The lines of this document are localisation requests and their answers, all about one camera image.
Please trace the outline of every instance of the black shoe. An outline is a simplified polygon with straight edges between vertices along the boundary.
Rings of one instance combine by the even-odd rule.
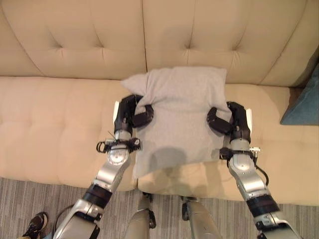
[[[35,215],[30,223],[29,227],[26,231],[26,233],[23,235],[23,237],[30,237],[31,239],[36,239],[42,231],[46,224],[48,223],[48,215],[45,212],[38,213]]]

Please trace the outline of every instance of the couch cushion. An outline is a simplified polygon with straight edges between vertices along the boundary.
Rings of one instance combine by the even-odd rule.
[[[148,70],[227,69],[227,83],[295,86],[319,42],[317,0],[144,0]]]
[[[0,77],[0,176],[87,187],[106,160],[119,81]],[[119,190],[134,189],[132,168]]]
[[[225,89],[227,100],[252,109],[251,145],[261,147],[257,163],[269,175],[274,199],[319,205],[319,127],[279,124],[292,89],[252,85],[226,85]],[[138,187],[155,194],[242,199],[223,161],[159,170],[139,178]]]
[[[142,2],[0,0],[0,75],[122,79],[146,71]]]

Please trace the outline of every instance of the gray pillow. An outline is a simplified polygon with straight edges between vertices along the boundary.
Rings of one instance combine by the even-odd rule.
[[[281,119],[284,125],[318,125],[319,124],[319,65],[298,97]]]
[[[133,94],[144,96],[136,114],[151,104],[153,121],[137,129],[143,144],[136,155],[133,176],[181,164],[218,160],[223,135],[212,132],[206,117],[212,107],[229,120],[224,95],[226,70],[213,67],[175,67],[152,70],[122,82]]]

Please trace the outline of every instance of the black clamp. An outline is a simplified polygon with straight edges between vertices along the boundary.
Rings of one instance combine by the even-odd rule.
[[[149,124],[154,117],[154,110],[151,105],[145,106],[145,112],[135,115],[135,109],[142,96],[130,95],[119,103],[118,113],[114,121],[114,133],[118,130],[125,130],[131,135],[133,128]]]
[[[113,141],[101,141],[96,145],[96,150],[99,153],[109,152],[113,146],[124,144],[126,147],[116,149],[127,149],[129,153],[141,149],[141,141],[138,138],[131,138],[130,140],[113,140]]]
[[[227,102],[227,106],[232,113],[233,122],[229,123],[217,117],[217,108],[213,107],[207,115],[207,123],[210,129],[230,135],[230,141],[242,138],[250,143],[250,129],[247,124],[245,108],[236,102]]]
[[[227,167],[230,159],[234,156],[234,154],[246,154],[248,155],[254,162],[256,166],[257,157],[254,156],[253,152],[251,151],[244,151],[244,150],[231,150],[230,148],[224,147],[219,150],[219,159],[227,160]]]

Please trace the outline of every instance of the teal pillow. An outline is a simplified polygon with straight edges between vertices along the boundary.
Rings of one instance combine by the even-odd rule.
[[[312,77],[280,121],[284,125],[318,125],[319,124],[319,64]]]

